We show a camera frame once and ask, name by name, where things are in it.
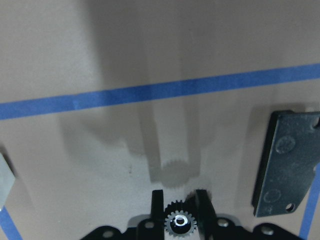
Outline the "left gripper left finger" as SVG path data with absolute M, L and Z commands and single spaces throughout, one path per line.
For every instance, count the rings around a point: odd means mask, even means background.
M 164 240 L 165 230 L 164 230 L 164 192 L 163 190 L 153 190 L 151 198 L 151 212 L 150 212 L 151 222 L 153 227 L 150 229 L 150 239 L 151 240 Z

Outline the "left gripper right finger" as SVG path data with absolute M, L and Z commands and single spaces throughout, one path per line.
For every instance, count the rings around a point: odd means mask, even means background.
M 195 205 L 200 238 L 202 240 L 213 240 L 217 216 L 206 190 L 197 189 L 195 191 Z

